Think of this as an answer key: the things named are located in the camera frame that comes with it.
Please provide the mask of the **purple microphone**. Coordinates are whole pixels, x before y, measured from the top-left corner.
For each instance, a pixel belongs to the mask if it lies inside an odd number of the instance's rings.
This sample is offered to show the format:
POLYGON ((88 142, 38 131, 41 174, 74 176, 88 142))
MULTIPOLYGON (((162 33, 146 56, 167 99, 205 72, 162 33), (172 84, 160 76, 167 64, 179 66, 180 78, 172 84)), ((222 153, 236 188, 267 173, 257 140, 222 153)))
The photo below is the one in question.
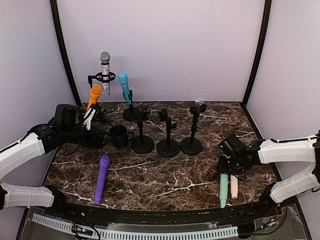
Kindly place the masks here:
POLYGON ((99 160, 99 172, 98 172, 95 195, 94 195, 95 205, 101 204, 109 166, 110 166, 110 157, 107 155, 103 155, 99 160))

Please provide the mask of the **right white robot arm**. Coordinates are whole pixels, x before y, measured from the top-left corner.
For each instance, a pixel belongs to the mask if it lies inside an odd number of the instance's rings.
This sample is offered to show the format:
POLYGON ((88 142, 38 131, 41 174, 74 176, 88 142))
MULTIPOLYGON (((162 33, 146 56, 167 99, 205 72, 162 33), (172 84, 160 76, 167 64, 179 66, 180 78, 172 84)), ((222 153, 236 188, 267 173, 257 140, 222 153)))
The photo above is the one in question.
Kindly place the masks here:
POLYGON ((268 185, 255 205, 255 213, 266 217, 275 205, 286 199, 320 188, 320 135, 295 139, 260 139, 245 145, 230 134, 219 148, 217 170, 222 174, 244 176, 253 166, 282 162, 305 162, 310 165, 293 176, 268 185))

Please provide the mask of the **mint green microphone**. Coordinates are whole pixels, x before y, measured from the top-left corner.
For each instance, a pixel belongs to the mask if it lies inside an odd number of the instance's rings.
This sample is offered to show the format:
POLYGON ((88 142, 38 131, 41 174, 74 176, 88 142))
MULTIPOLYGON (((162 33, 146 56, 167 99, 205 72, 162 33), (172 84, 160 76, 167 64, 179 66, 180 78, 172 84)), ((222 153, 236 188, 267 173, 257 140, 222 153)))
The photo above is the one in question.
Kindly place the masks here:
POLYGON ((220 184, 219 184, 219 202, 220 208, 224 209, 226 207, 228 198, 228 183, 229 175, 225 173, 220 174, 220 184))

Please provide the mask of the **orange microphone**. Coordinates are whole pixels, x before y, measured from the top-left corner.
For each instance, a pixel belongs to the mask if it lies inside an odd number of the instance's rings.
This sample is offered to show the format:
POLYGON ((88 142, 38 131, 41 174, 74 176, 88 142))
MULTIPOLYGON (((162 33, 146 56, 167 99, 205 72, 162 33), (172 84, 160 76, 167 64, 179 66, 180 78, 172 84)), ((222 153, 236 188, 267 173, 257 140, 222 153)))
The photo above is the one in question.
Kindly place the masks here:
POLYGON ((101 94, 102 87, 98 84, 93 85, 90 90, 90 97, 86 111, 88 111, 92 105, 95 105, 98 102, 98 99, 100 98, 101 94))

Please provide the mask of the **pale pink microphone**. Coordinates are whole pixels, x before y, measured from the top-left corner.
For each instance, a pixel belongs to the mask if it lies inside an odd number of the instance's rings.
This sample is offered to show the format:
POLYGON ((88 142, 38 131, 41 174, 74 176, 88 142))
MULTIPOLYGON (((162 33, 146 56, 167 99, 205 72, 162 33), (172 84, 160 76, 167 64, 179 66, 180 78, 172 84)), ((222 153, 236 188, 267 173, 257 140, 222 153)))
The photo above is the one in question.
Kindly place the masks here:
POLYGON ((238 179, 235 175, 230 176, 230 194, 233 200, 238 198, 239 186, 238 179))

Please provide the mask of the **black tripod shock-mount stand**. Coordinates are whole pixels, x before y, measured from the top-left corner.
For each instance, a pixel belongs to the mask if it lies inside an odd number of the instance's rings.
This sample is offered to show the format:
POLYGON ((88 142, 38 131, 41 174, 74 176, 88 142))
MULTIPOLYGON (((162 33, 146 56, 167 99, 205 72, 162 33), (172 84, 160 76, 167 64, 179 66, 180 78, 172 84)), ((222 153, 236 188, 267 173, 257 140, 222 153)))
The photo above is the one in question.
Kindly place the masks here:
MULTIPOLYGON (((102 72, 97 73, 96 75, 88 75, 87 76, 88 83, 90 85, 90 88, 93 88, 93 79, 101 82, 101 83, 110 83, 111 81, 116 79, 116 75, 113 72, 108 73, 107 75, 103 74, 102 72)), ((105 118, 106 110, 102 109, 100 105, 97 106, 97 111, 95 116, 93 117, 93 122, 102 122, 102 123, 108 123, 109 125, 113 126, 111 122, 109 122, 105 118)))

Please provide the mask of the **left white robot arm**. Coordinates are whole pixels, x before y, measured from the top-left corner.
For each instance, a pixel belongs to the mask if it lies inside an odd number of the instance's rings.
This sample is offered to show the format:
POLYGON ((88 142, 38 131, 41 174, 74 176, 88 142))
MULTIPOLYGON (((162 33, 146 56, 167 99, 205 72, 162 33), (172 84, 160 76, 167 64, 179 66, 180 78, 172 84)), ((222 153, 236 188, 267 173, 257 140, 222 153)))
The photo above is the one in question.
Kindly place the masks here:
MULTIPOLYGON (((102 149, 111 141, 111 136, 92 125, 101 119, 102 108, 97 103, 86 113, 74 105, 57 105, 55 115, 48 123, 32 127, 23 138, 1 149, 0 176, 3 178, 28 161, 66 144, 102 149)), ((1 209, 44 207, 51 208, 60 218, 67 218, 71 208, 65 202, 66 196, 53 185, 29 187, 0 183, 1 209)))

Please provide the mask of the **silver glitter microphone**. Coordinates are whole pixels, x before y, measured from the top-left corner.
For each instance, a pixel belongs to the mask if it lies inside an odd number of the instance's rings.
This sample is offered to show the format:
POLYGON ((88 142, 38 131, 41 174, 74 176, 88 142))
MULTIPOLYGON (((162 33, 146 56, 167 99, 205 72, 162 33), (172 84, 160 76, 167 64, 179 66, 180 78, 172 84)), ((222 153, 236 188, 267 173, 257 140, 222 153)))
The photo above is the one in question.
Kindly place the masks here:
POLYGON ((104 81, 102 83, 102 94, 105 97, 110 96, 110 59, 111 56, 107 51, 104 51, 100 54, 100 61, 101 61, 101 74, 102 74, 102 80, 104 81))

